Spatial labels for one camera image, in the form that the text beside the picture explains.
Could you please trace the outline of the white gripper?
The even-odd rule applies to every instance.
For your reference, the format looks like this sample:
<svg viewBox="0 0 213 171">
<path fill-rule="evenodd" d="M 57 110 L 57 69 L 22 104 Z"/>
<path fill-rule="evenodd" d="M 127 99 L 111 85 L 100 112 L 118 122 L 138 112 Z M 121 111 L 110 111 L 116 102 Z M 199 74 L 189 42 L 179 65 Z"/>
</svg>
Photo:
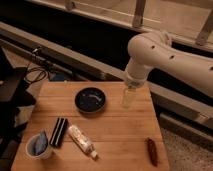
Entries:
<svg viewBox="0 0 213 171">
<path fill-rule="evenodd" d="M 125 88 L 123 92 L 122 105 L 124 108 L 129 108 L 136 95 L 135 88 L 142 87 L 144 84 L 144 80 L 134 78 L 128 72 L 125 72 L 124 83 L 126 84 L 127 88 Z"/>
</svg>

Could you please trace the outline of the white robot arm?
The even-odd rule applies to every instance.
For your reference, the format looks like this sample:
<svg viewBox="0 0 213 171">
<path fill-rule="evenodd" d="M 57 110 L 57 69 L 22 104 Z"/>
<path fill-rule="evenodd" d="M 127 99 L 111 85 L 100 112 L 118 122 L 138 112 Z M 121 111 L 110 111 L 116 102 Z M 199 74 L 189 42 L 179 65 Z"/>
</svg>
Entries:
<svg viewBox="0 0 213 171">
<path fill-rule="evenodd" d="M 161 70 L 199 93 L 213 105 L 213 59 L 183 52 L 171 47 L 165 32 L 142 33 L 132 37 L 127 46 L 130 60 L 125 68 L 124 82 L 128 88 L 140 88 L 153 69 Z"/>
</svg>

